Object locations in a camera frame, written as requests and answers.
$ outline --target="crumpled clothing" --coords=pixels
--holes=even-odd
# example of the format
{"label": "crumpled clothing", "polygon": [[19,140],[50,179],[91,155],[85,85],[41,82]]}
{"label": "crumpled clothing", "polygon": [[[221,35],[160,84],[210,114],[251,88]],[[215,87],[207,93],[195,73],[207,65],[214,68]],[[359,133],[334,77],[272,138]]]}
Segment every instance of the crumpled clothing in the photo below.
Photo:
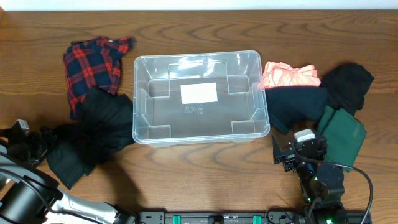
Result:
{"label": "crumpled clothing", "polygon": [[67,77],[70,119],[78,119],[89,89],[96,87],[115,95],[121,78],[121,58],[133,45],[132,37],[110,40],[97,37],[72,42],[63,55]]}
{"label": "crumpled clothing", "polygon": [[54,129],[58,144],[47,156],[50,170],[68,188],[95,165],[135,143],[132,138],[132,102],[126,96],[113,96],[105,90],[88,90],[75,124]]}
{"label": "crumpled clothing", "polygon": [[366,137],[364,125],[343,108],[326,106],[318,131],[328,139],[325,161],[353,166]]}
{"label": "crumpled clothing", "polygon": [[282,86],[265,92],[269,122],[283,134],[295,123],[319,121],[328,101],[328,90],[314,86]]}
{"label": "crumpled clothing", "polygon": [[292,68],[282,62],[267,62],[262,74],[261,88],[277,86],[316,86],[321,84],[313,65]]}
{"label": "crumpled clothing", "polygon": [[328,105],[333,109],[343,108],[352,116],[362,109],[364,95],[374,77],[362,65],[346,63],[327,73],[321,86],[328,89]]}

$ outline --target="white label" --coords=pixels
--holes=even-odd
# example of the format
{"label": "white label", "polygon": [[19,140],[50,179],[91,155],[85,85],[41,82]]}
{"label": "white label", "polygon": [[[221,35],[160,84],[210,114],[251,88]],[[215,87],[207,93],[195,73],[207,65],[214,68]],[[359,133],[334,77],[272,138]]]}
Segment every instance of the white label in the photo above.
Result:
{"label": "white label", "polygon": [[181,85],[181,103],[217,102],[216,83]]}

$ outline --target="red plaid shirt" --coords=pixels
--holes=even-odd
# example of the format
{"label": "red plaid shirt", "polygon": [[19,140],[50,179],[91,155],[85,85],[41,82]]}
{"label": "red plaid shirt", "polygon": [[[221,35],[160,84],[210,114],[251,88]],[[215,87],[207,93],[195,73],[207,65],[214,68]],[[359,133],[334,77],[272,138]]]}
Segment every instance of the red plaid shirt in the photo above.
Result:
{"label": "red plaid shirt", "polygon": [[120,59],[131,49],[133,42],[131,37],[114,41],[97,37],[71,43],[63,55],[70,119],[78,119],[81,103],[90,88],[97,87],[116,94],[121,76]]}

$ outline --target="plastic storage container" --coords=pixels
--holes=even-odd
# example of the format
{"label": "plastic storage container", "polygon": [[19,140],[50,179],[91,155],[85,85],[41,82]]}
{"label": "plastic storage container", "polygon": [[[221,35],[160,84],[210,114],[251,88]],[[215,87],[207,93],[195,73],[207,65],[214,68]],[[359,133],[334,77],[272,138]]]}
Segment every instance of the plastic storage container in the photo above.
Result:
{"label": "plastic storage container", "polygon": [[261,75],[253,50],[138,57],[132,136],[155,147],[263,137],[270,125]]}

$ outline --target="dark green cloth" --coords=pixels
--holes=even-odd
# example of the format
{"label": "dark green cloth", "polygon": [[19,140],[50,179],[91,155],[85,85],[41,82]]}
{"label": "dark green cloth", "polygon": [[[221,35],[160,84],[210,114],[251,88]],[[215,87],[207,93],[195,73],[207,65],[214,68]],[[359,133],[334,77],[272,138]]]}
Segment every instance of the dark green cloth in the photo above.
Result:
{"label": "dark green cloth", "polygon": [[361,122],[343,108],[334,110],[326,106],[318,131],[328,140],[325,161],[353,166],[366,136]]}

